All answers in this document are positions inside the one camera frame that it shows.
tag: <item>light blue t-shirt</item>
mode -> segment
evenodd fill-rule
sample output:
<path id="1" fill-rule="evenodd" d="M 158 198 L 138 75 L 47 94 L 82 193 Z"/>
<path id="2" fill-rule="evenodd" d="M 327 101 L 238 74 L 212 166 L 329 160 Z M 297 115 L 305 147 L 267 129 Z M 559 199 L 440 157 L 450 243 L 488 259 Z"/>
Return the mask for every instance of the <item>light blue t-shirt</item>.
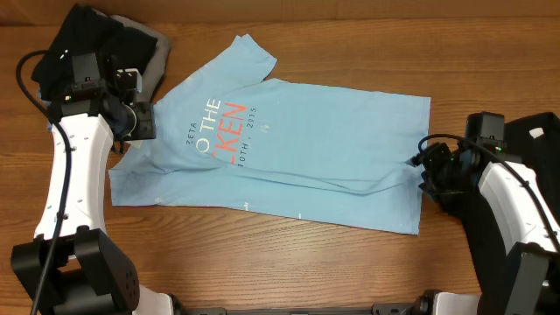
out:
<path id="1" fill-rule="evenodd" d="M 231 207 L 417 234 L 430 99 L 263 81 L 249 36 L 154 108 L 157 139 L 109 171 L 115 205 Z"/>

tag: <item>wood grain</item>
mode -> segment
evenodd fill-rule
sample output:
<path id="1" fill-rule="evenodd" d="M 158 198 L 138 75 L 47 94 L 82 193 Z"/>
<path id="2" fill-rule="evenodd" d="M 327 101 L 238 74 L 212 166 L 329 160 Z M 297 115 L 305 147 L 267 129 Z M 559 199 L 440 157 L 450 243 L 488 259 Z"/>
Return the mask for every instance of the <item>wood grain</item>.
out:
<path id="1" fill-rule="evenodd" d="M 172 49 L 159 99 L 250 33 L 278 58 L 282 80 L 427 95 L 430 131 L 461 135 L 466 116 L 560 115 L 560 18 L 406 19 L 288 24 L 154 24 Z M 31 305 L 10 268 L 46 201 L 52 140 L 14 79 L 19 58 L 57 27 L 0 28 L 0 314 Z M 25 82 L 32 64 L 24 68 Z M 119 157 L 110 156 L 109 166 Z M 219 208 L 110 205 L 108 234 L 141 282 L 190 307 L 367 306 L 412 301 L 427 288 L 480 293 L 460 223 L 423 203 L 420 235 Z"/>
<path id="2" fill-rule="evenodd" d="M 32 25 L 33 22 L 21 10 L 18 2 L 0 0 L 0 25 Z"/>
<path id="3" fill-rule="evenodd" d="M 32 25 L 60 25 L 75 4 L 143 23 L 279 22 L 360 18 L 559 17 L 557 0 L 4 0 Z"/>

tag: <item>table surface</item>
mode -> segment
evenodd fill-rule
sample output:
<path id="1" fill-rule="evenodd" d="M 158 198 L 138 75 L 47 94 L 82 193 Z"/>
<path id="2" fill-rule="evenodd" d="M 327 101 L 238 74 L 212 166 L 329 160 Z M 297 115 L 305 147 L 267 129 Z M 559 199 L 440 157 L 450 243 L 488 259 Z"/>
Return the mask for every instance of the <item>table surface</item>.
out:
<path id="1" fill-rule="evenodd" d="M 466 116 L 482 110 L 508 121 L 560 114 L 559 18 L 153 27 L 172 43 L 156 100 L 249 33 L 278 58 L 270 77 L 430 96 L 431 133 L 462 135 Z M 46 121 L 19 91 L 14 69 L 57 30 L 0 27 L 1 314 L 26 314 L 31 305 L 11 271 L 11 248 L 32 240 L 53 156 Z M 24 68 L 30 88 L 36 62 Z M 108 166 L 118 159 L 111 155 Z M 420 235 L 411 236 L 220 208 L 111 206 L 109 195 L 106 180 L 108 234 L 141 283 L 188 307 L 368 306 L 413 301 L 429 288 L 480 293 L 460 222 L 427 199 Z"/>

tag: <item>wire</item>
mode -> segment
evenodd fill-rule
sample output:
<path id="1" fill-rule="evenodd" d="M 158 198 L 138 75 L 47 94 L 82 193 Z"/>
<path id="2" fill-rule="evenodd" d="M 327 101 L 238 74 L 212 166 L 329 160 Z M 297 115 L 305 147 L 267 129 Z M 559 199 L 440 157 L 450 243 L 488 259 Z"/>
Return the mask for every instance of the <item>wire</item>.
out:
<path id="1" fill-rule="evenodd" d="M 557 236 L 554 233 L 554 231 L 552 230 L 552 226 L 550 225 L 549 218 L 547 218 L 546 213 L 544 212 L 543 205 L 541 205 L 541 202 L 536 197 L 535 192 L 533 192 L 533 189 L 531 189 L 531 187 L 529 186 L 529 182 L 527 180 L 523 179 L 523 177 L 521 175 L 519 175 L 519 173 L 517 171 L 515 171 L 511 166 L 509 166 L 509 164 L 506 163 L 506 161 L 504 161 L 503 159 L 501 159 L 500 157 L 495 155 L 492 151 L 490 151 L 489 149 L 483 147 L 482 145 L 480 145 L 478 143 L 475 143 L 474 141 L 469 140 L 467 138 L 464 138 L 462 136 L 454 136 L 454 135 L 448 135 L 448 134 L 434 134 L 434 135 L 425 136 L 418 143 L 418 149 L 420 150 L 420 152 L 421 153 L 424 152 L 424 150 L 422 150 L 422 144 L 424 144 L 424 142 L 428 141 L 429 139 L 439 138 L 439 137 L 455 139 L 455 140 L 464 142 L 466 144 L 469 144 L 472 147 L 475 147 L 477 150 L 481 151 L 482 153 L 488 155 L 495 163 L 502 164 L 504 166 L 504 168 L 506 168 L 506 170 L 508 172 L 510 172 L 515 177 L 515 179 L 517 179 L 517 181 L 519 181 L 519 183 L 523 186 L 523 188 L 525 188 L 527 190 L 528 195 L 531 197 L 531 199 L 535 203 L 536 211 L 539 213 L 539 216 L 541 217 L 542 224 L 544 224 L 544 228 L 546 229 L 546 232 L 549 235 L 549 238 L 550 238 L 550 241 L 552 242 L 552 245 L 554 246 L 556 252 L 560 253 L 560 243 L 558 243 Z"/>
<path id="2" fill-rule="evenodd" d="M 31 57 L 47 54 L 49 51 L 42 50 L 36 52 L 30 52 L 26 54 L 18 63 L 16 67 L 16 80 L 19 88 L 21 88 L 22 92 L 24 92 L 25 96 L 29 99 L 33 105 L 49 120 L 49 122 L 54 125 L 54 127 L 59 131 L 60 136 L 62 137 L 62 141 L 64 141 L 64 148 L 66 153 L 66 169 L 64 171 L 64 181 L 62 184 L 62 194 L 60 195 L 60 204 L 59 204 L 59 211 L 57 212 L 57 219 L 56 224 L 54 226 L 54 232 L 52 233 L 51 245 L 49 246 L 48 252 L 46 254 L 45 259 L 45 266 L 43 266 L 43 270 L 41 271 L 41 275 L 39 277 L 37 289 L 35 290 L 35 297 L 33 299 L 33 305 L 31 307 L 31 315 L 36 315 L 39 309 L 39 301 L 43 294 L 43 290 L 45 289 L 45 282 L 48 278 L 49 271 L 53 266 L 53 257 L 54 257 L 54 249 L 56 248 L 56 242 L 60 236 L 60 230 L 62 229 L 62 222 L 64 221 L 64 212 L 66 209 L 67 204 L 67 196 L 68 196 L 68 187 L 70 186 L 70 170 L 72 168 L 72 148 L 70 147 L 70 141 L 68 140 L 68 136 L 66 132 L 62 129 L 60 124 L 52 119 L 46 109 L 29 93 L 23 80 L 21 79 L 21 69 L 24 66 L 24 63 Z"/>

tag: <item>gray cloth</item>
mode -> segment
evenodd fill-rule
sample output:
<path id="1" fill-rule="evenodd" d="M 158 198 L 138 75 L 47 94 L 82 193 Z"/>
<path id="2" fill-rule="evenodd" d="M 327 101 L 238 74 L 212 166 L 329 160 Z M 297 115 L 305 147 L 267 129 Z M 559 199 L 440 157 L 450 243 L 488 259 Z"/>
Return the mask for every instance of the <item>gray cloth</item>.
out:
<path id="1" fill-rule="evenodd" d="M 126 17 L 114 15 L 111 18 L 121 22 L 124 26 L 135 28 L 157 39 L 154 55 L 151 57 L 142 75 L 142 92 L 137 97 L 139 102 L 150 102 L 159 81 L 165 73 L 165 64 L 171 49 L 171 42 L 159 31 L 154 31 Z"/>

